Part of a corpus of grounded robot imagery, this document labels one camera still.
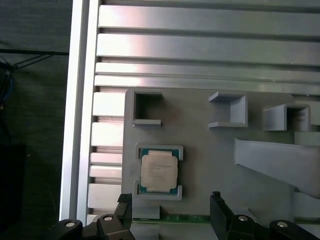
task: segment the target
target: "gray fixture plate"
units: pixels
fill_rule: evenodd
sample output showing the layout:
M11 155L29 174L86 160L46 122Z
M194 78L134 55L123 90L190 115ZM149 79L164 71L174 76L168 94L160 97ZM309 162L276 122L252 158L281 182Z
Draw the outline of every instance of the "gray fixture plate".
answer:
M161 91L161 104L147 109L151 119L161 119L162 126L138 126L131 122L132 96L136 92ZM247 96L248 128L208 128L215 116L223 113L223 104L209 102L217 90L133 88L125 97L122 160L122 193L132 193L139 180L141 161L136 158L136 144L182 145L183 162L179 165L181 201L133 200L133 209L159 207L170 214L208 215L212 191L220 191L231 209L249 209L262 224L275 219L293 220L293 187L272 177L235 165L235 138L294 143L293 132L263 131L263 108L293 103L286 93L219 91Z

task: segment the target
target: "green pcb edge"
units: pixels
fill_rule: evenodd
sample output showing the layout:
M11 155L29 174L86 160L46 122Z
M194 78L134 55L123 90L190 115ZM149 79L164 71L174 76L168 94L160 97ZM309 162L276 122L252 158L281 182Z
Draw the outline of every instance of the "green pcb edge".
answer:
M160 219L134 218L137 224L210 224L207 215L162 214Z

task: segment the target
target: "silver bolt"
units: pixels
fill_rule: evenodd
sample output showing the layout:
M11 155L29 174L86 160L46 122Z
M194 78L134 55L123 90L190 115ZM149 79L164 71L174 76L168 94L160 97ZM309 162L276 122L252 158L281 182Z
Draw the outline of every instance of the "silver bolt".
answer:
M239 216L239 220L245 222L248 221L248 218L246 216Z
M110 220L112 220L112 216L106 216L103 220L110 221Z
M70 228L70 227L73 227L74 225L76 225L74 222L68 222L65 226Z
M283 221L279 221L279 222L277 223L277 225L278 225L279 227L281 227L281 228L287 228L287 227L288 227L288 224L286 224L286 223L283 222Z

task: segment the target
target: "black clamp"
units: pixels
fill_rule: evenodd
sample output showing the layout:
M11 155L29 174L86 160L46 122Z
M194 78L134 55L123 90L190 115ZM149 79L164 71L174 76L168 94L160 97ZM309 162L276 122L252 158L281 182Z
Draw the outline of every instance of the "black clamp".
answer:
M50 228L39 240L135 240L130 232L132 195L121 194L114 214L104 214L83 227L79 220L66 219Z
M218 240L319 240L287 220L272 221L268 228L249 216L234 215L218 191L210 196L210 223Z

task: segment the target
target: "processor chip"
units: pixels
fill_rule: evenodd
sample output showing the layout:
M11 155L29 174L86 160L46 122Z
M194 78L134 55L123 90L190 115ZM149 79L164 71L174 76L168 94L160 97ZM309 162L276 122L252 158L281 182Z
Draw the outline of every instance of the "processor chip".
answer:
M177 187L178 159L170 151L152 151L142 157L141 186L147 192L170 193Z

